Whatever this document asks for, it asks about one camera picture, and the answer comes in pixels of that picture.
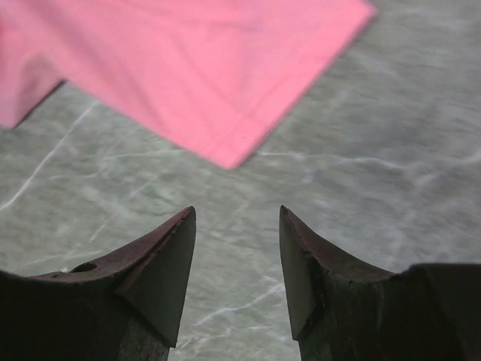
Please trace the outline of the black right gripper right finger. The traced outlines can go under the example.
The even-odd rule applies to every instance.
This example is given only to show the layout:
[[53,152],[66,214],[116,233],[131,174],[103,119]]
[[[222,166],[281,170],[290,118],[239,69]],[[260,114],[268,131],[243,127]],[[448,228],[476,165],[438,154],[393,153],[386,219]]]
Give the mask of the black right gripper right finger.
[[478,360],[480,266],[368,264],[280,209],[292,337],[303,360]]

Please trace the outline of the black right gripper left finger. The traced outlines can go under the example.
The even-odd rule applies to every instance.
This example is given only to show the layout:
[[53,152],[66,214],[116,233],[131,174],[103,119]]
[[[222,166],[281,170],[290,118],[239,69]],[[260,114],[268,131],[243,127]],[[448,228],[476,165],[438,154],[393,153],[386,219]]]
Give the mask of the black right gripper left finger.
[[69,272],[1,274],[3,360],[166,360],[195,248],[188,207]]

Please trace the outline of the pink t shirt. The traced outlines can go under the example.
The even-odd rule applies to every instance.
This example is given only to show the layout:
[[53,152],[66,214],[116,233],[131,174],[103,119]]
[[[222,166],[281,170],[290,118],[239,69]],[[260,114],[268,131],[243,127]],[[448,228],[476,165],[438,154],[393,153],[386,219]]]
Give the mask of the pink t shirt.
[[239,166],[376,13],[367,1],[3,1],[1,124],[67,80]]

